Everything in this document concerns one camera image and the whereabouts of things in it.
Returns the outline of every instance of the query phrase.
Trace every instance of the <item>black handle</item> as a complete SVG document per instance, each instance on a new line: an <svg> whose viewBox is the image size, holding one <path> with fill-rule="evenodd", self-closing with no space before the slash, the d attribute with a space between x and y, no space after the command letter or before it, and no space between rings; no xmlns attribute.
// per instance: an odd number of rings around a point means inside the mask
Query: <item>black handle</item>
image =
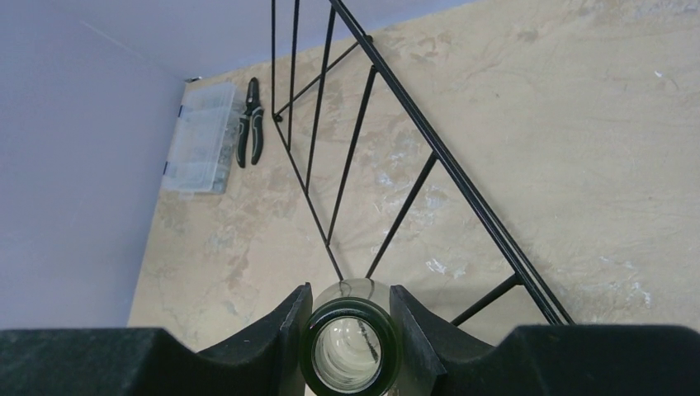
<svg viewBox="0 0 700 396"><path fill-rule="evenodd" d="M247 116L239 119L239 146L236 148L236 162L240 167L245 167L245 149L248 143L248 125L250 120Z"/></svg>
<svg viewBox="0 0 700 396"><path fill-rule="evenodd" d="M258 106L250 116L253 127L253 157L250 163L255 165L263 153L263 108Z"/></svg>

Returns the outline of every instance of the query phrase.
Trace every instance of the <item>beige table surface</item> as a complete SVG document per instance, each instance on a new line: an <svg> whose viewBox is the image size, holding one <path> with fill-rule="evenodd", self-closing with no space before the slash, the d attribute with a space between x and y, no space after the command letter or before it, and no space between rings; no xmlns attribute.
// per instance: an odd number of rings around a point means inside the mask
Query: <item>beige table surface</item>
<svg viewBox="0 0 700 396"><path fill-rule="evenodd" d="M484 0L374 32L399 79L572 316L582 323L700 329L700 13L698 1ZM333 45L334 53L350 41ZM299 55L296 86L322 49ZM327 227L369 63L357 50L329 75L311 195ZM278 62L277 107L289 58ZM270 121L270 64L256 167L222 196L162 191L130 326L163 326L201 349L335 274ZM315 91L295 107L305 172ZM377 78L333 248L363 276L429 149ZM451 319L511 274L436 166L376 271ZM541 323L522 288L462 328L498 342Z"/></svg>

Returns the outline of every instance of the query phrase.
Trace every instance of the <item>green bottle rim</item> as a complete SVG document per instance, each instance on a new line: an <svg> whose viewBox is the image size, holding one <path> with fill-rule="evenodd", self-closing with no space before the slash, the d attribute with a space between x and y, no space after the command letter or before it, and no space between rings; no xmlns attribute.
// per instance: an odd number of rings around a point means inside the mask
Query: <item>green bottle rim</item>
<svg viewBox="0 0 700 396"><path fill-rule="evenodd" d="M314 353L318 335L325 325L343 317L358 318L374 330L381 348L381 358L375 379L365 389L355 393L333 390L324 384L314 368ZM340 297L321 305L311 314L300 340L301 373L309 388L319 396L379 396L389 391L396 381L401 365L401 344L391 316L379 305L357 297Z"/></svg>

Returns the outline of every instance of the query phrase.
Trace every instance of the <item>diagonal black bar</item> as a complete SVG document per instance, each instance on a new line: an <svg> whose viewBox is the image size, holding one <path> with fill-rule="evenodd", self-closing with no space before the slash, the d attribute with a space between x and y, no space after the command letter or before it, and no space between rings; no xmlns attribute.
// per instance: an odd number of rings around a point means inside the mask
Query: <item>diagonal black bar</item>
<svg viewBox="0 0 700 396"><path fill-rule="evenodd" d="M275 124L275 128L277 128L277 133L280 135L281 141L284 143L284 134L282 133L282 129L280 129L280 125L277 123L276 120L272 120ZM294 173L296 174L296 180L299 181L299 185L301 186L301 190L304 190L304 181L301 178L301 173L299 173L299 168L296 166L296 162L294 161L294 157L291 155L291 151L286 151L286 155L289 158L289 162L291 163L291 167L294 169ZM324 233L324 229L321 226L321 222L319 221L319 216L316 214L316 208L314 208L314 204L311 203L311 199L309 198L308 194L304 194L304 197L306 198L306 204L309 205L309 209L311 210L311 215L314 217L314 222L316 223L316 227L319 229L319 233L321 234L321 240L324 241L324 246L326 247L326 252L329 255L330 262L333 264L333 269L335 270L336 275L338 275L338 279L340 281L343 280L343 274L340 273L340 268L338 268L338 262L335 261L335 256L333 255L333 251L331 251L330 246L326 243L326 235Z"/></svg>
<svg viewBox="0 0 700 396"><path fill-rule="evenodd" d="M275 17L277 16L277 11L275 10L275 0L272 0L272 114L275 114L275 39L277 35L275 29L277 24L275 22Z"/></svg>
<svg viewBox="0 0 700 396"><path fill-rule="evenodd" d="M360 137L360 129L362 128L362 121L365 119L365 111L367 111L367 104L370 101L371 89L374 85L374 77L376 76L376 68L372 65L370 66L370 73L367 76L367 84L365 85L365 93L362 94L362 102L360 103L360 111L357 114L357 121L355 122L355 130L352 132L352 139L350 140L350 149L348 150L348 158L345 159L345 168L343 169L343 177L340 179L340 187L338 188L338 196L335 199L335 207L333 208L333 217L330 220L328 240L326 243L330 244L330 239L333 237L333 228L335 227L335 220L338 217L338 209L340 209L340 200L343 198L343 191L345 191L345 182L348 180L348 174L350 173L350 164L352 163L352 156L355 153L355 146L357 145L357 139Z"/></svg>
<svg viewBox="0 0 700 396"><path fill-rule="evenodd" d="M409 213L409 209L411 207L411 204L414 203L416 195L419 193L420 188L423 186L425 179L428 178L430 171L433 170L433 165L435 165L435 161L437 161L437 160L438 160L438 157L435 155L435 153L430 153L430 157L428 157L428 161L426 161L425 165L423 165L423 169L420 171L420 174L418 175L418 179L416 179L414 186L411 187L411 191L409 192L409 196L406 197L406 201L404 202L404 205L401 206L401 210L399 210L399 214L396 216L396 220L394 220L394 223L391 225L391 228L389 229L389 233L386 235L386 238L384 238L384 242L381 244L381 247L379 248L379 252L377 252L376 256L374 257L374 261L370 265L370 269L367 271L367 275L365 275L366 278L371 278L372 274L374 273L374 270L376 269L376 266L379 264L379 261L381 260L381 257L384 255L384 251L386 251L386 248L389 247L389 243L391 242L391 239L394 237L396 230L399 229L401 222L404 221L404 217L406 216L407 213Z"/></svg>
<svg viewBox="0 0 700 396"><path fill-rule="evenodd" d="M487 305L493 303L500 296L508 293L509 290L511 290L513 287L515 287L517 285L521 285L520 280L518 280L517 275L512 274L508 279L501 282L500 285L496 286L487 295L482 297L479 301L476 301L471 307L467 308L463 313L460 313L459 316L454 318L454 320L452 320L450 323L454 324L455 326L459 326L460 324L464 323L468 318L471 318L472 316L479 313L479 311L486 308Z"/></svg>
<svg viewBox="0 0 700 396"><path fill-rule="evenodd" d="M316 112L314 114L314 127L311 130L311 148L309 150L309 166L306 167L306 184L304 192L309 194L309 183L311 181L311 166L314 164L314 149L316 148L316 133L319 131L319 118L321 117L321 102L324 99L324 87L326 84L326 74L328 73L328 57L330 54L330 43L333 40L333 24L335 23L335 10L331 7L329 14L329 26L326 31L326 44L324 48L324 59L321 62L321 74L319 79L319 95L316 97Z"/></svg>
<svg viewBox="0 0 700 396"><path fill-rule="evenodd" d="M352 50L356 49L358 45L360 45L360 43L358 43L356 41L354 43L352 43L352 45L350 45L348 47L348 49L345 50L345 52L340 54L340 56L338 56L337 59L335 59L331 64L329 64L328 71L330 71L330 69L334 68L336 64L340 63L340 61L343 60L346 56L348 56L348 54L350 54L352 52ZM301 95L304 95L306 93L306 91L309 91L311 89L311 87L313 87L314 84L316 84L320 79L321 79L321 75L319 74L313 80L311 80L311 82L306 84L306 87L301 88L301 91L297 92L296 95L294 95L294 97L292 98L292 101L296 101L297 99L299 99L301 97ZM289 107L289 104L290 104L290 102L287 102L287 103L285 103L284 106L281 107L281 109L279 111L277 111L277 113L273 112L275 114L275 117L280 117L282 112L284 112L284 110L286 110Z"/></svg>
<svg viewBox="0 0 700 396"><path fill-rule="evenodd" d="M486 231L494 240L494 243L504 255L506 261L508 261L508 264L513 268L518 276L518 279L521 280L527 292L532 297L532 300L542 312L542 315L544 315L547 321L551 324L562 324L564 322L562 317L567 323L573 324L573 319L571 319L569 314L564 310L564 307L554 296L543 279L539 276L537 270L535 270L531 262L524 256L524 254L520 254L522 250L517 247L517 244L508 233L508 230L505 229L493 210L485 202L481 194L476 190L474 183L459 166L456 159L447 149L447 146L435 132L435 129L428 123L425 115L423 115L420 109L416 106L413 99L411 99L403 85L399 82L398 78L396 78L394 73L386 64L386 61L381 57L379 51L369 40L366 39L364 36L364 31L359 26L350 11L346 8L345 4L343 4L341 0L329 1L331 2L333 8L335 8L338 15L343 19L352 35L354 35L355 39L360 43L367 57L377 67L378 72L386 81L387 86L389 86L391 91L395 94L402 107L406 110L411 120L413 120L415 123L419 132L423 135L431 149L433 149L433 152L437 158L440 159L440 162L445 167L447 173L455 182L457 188L459 188L460 192L474 210L475 214L479 217L481 223L486 228ZM537 283L535 280L533 280L530 273L533 274L537 280ZM547 297L556 306L556 309L551 306Z"/></svg>
<svg viewBox="0 0 700 396"><path fill-rule="evenodd" d="M299 0L294 0L294 26L291 33L291 71L289 81L289 120L287 120L286 151L291 150L291 122L294 113L294 72L296 70L296 34L299 30Z"/></svg>

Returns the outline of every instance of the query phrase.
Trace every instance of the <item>pliers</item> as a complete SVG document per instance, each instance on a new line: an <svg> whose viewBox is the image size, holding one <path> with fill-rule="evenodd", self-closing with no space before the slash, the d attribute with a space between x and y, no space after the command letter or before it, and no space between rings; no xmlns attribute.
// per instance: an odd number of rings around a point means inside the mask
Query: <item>pliers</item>
<svg viewBox="0 0 700 396"><path fill-rule="evenodd" d="M255 165L263 153L263 107L260 106L260 89L258 79L253 77L248 83L248 95L245 98L245 111L239 120L239 144L236 148L236 162L245 167L245 150L248 143L248 129L253 128L253 157L250 163Z"/></svg>

